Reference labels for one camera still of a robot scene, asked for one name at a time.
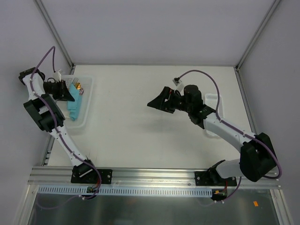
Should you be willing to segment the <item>blue paper napkin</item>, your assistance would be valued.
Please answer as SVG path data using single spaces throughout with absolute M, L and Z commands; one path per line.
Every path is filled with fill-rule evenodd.
M 80 94 L 80 90 L 77 89 L 73 84 L 70 84 L 69 92 L 74 101 L 67 101 L 67 110 L 70 113 L 78 113 L 82 102 L 82 95 Z

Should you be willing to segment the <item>gold spoon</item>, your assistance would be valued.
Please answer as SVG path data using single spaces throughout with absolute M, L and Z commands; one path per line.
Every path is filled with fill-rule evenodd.
M 79 82 L 76 83 L 75 87 L 77 90 L 80 90 L 82 88 L 82 86 Z

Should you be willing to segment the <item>silver fork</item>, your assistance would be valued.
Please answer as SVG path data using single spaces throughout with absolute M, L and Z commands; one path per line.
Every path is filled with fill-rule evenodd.
M 72 84 L 74 85 L 74 86 L 76 86 L 76 84 L 78 83 L 78 78 L 77 77 L 75 77 L 73 80 L 72 80 Z

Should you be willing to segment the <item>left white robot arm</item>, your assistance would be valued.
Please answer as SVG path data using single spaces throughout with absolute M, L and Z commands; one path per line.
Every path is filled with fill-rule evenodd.
M 92 161 L 84 156 L 64 126 L 65 116 L 55 100 L 74 100 L 64 80 L 49 82 L 45 74 L 32 67 L 19 74 L 20 82 L 27 87 L 29 100 L 25 110 L 40 130 L 48 132 L 64 149 L 72 164 L 72 183 L 100 184 L 101 176 Z

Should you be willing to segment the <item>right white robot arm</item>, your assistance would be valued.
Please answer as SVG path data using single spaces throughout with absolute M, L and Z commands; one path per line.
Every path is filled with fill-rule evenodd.
M 183 94 L 170 87 L 164 87 L 147 106 L 167 113 L 174 113 L 176 110 L 186 112 L 193 124 L 215 133 L 240 153 L 239 159 L 221 160 L 211 166 L 200 176 L 200 181 L 218 186 L 228 178 L 244 176 L 252 182 L 257 182 L 277 165 L 268 135 L 247 134 L 232 128 L 228 122 L 217 117 L 216 110 L 203 102 L 202 94 L 196 85 L 187 85 Z

